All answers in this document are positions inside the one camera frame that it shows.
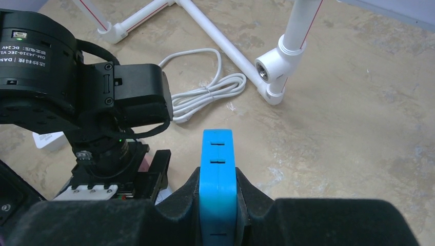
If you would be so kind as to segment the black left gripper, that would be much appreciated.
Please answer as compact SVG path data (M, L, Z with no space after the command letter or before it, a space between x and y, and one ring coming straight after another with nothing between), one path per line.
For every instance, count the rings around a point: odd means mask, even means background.
M72 177L54 197L55 201L94 201L109 199L149 199L158 204L172 194L168 184L170 150L157 150L146 171L141 164L149 146L129 141L126 161L113 174L103 174L96 168L77 164Z

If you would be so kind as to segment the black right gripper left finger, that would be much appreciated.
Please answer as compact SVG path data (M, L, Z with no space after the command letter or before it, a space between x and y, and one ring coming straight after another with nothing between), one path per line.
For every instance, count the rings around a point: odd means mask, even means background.
M6 245L194 245L199 171L159 204L149 199L41 201L8 233Z

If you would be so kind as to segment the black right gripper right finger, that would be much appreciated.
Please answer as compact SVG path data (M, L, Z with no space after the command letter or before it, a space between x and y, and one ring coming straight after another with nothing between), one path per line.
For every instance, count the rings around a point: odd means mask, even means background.
M379 199L271 199L236 169L248 245L419 245L404 216Z

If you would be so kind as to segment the pink cube adapter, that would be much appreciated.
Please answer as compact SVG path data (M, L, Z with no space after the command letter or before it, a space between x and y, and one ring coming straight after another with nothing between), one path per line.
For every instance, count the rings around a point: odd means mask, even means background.
M138 171L139 172L148 172L150 168L150 162L148 156L145 156L141 162L141 165L139 166Z

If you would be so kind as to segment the blue plug adapter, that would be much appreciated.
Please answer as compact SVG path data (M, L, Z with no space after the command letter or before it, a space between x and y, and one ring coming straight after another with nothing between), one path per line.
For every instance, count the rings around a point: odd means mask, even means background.
M204 130L199 177L203 245L234 245L237 207L232 131Z

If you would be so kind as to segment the white USB power strip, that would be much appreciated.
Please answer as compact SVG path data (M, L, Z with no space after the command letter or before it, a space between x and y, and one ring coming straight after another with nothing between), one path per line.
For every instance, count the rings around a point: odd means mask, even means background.
M48 134L32 133L35 145L38 149L46 151L57 151L68 143L63 132L54 132Z

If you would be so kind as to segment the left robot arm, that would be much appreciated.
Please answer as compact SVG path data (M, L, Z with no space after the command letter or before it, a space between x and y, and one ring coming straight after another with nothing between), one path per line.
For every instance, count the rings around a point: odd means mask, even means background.
M166 74L156 64L121 65L51 18L1 10L1 124L62 132L76 165L56 200L150 199L168 185L171 153L147 172L143 138L173 118Z

